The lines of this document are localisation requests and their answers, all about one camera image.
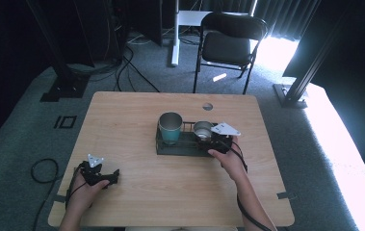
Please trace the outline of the person's right hand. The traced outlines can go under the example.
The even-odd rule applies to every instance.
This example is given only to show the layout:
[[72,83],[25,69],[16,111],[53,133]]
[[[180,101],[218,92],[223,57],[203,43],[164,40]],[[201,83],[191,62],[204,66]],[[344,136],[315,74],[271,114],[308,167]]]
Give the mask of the person's right hand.
[[215,149],[209,149],[208,153],[221,163],[221,166],[236,184],[243,182],[247,177],[247,171],[242,162],[243,154],[237,137],[232,138],[232,144],[226,153],[221,153]]

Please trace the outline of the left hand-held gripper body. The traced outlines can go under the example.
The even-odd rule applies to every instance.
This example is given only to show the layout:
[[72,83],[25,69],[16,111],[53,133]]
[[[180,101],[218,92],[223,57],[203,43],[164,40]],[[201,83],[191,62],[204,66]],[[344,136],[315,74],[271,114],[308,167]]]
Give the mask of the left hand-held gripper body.
[[80,171],[86,182],[93,186],[103,181],[103,175],[100,173],[104,159],[88,154],[87,160],[80,165]]

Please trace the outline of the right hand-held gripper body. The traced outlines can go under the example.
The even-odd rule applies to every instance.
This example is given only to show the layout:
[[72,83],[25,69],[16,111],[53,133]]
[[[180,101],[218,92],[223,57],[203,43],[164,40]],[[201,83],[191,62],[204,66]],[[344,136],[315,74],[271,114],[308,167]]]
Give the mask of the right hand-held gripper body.
[[234,136],[240,136],[241,133],[225,122],[212,124],[212,139],[208,142],[208,149],[215,149],[225,153],[232,144],[232,138]]

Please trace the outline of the teal metal cup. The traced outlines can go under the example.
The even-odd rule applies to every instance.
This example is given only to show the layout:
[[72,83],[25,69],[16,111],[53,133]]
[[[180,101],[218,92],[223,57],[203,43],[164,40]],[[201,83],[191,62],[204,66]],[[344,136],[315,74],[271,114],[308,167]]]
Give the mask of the teal metal cup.
[[158,120],[158,126],[165,144],[176,144],[181,127],[183,125],[182,116],[176,112],[163,113]]

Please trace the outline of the person's left hand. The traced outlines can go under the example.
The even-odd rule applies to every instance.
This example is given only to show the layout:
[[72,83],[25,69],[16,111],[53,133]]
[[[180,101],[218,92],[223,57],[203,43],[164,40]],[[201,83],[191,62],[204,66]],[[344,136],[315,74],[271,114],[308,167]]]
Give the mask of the person's left hand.
[[103,180],[91,186],[84,179],[82,174],[75,177],[72,191],[69,194],[69,201],[66,209],[70,212],[84,213],[102,191],[109,184],[108,180]]

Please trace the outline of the brown metal cup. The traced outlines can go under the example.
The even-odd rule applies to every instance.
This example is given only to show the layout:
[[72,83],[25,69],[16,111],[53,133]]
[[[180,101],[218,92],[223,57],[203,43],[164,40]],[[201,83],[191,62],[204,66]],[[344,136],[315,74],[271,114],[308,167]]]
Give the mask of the brown metal cup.
[[202,142],[210,142],[212,139],[213,124],[209,121],[198,121],[194,124],[196,139]]

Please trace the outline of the black folding chair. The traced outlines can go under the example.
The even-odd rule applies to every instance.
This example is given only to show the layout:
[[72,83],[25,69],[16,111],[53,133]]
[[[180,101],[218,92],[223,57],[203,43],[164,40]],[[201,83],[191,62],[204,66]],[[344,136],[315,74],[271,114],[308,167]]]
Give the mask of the black folding chair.
[[198,73],[206,65],[240,70],[240,78],[247,71],[243,89],[243,94],[246,94],[258,47],[267,33],[267,23],[258,17],[231,13],[206,14],[200,22],[193,92],[196,92]]

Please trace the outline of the black wire basket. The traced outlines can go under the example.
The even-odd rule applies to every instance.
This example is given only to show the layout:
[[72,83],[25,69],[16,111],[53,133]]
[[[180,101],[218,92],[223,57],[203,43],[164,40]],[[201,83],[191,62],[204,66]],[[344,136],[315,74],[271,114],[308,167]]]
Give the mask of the black wire basket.
[[194,134],[195,122],[184,121],[181,127],[180,136],[176,144],[165,144],[157,125],[156,132],[156,152],[158,155],[169,156],[190,156],[190,157],[208,157],[207,150],[199,150],[196,144],[196,135]]

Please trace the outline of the black metal stand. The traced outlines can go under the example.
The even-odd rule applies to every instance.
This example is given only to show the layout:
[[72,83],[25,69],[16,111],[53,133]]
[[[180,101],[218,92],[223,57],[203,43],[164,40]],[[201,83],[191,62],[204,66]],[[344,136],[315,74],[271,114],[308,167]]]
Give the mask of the black metal stand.
[[361,0],[320,0],[296,52],[285,68],[284,77],[294,77],[289,84],[274,84],[283,108],[304,109],[307,87],[322,68],[327,57],[346,34],[346,26]]
[[42,95],[40,101],[58,102],[61,98],[82,98],[91,76],[75,73],[66,64],[39,0],[25,0],[25,2],[39,29],[40,44],[57,75],[50,90]]

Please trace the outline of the black partition panel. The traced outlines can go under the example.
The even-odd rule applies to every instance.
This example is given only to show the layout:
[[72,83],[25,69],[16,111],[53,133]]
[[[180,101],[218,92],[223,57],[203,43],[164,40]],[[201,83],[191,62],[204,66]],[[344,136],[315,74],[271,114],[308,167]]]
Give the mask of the black partition panel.
[[71,0],[79,64],[121,60],[131,30],[162,44],[163,0]]

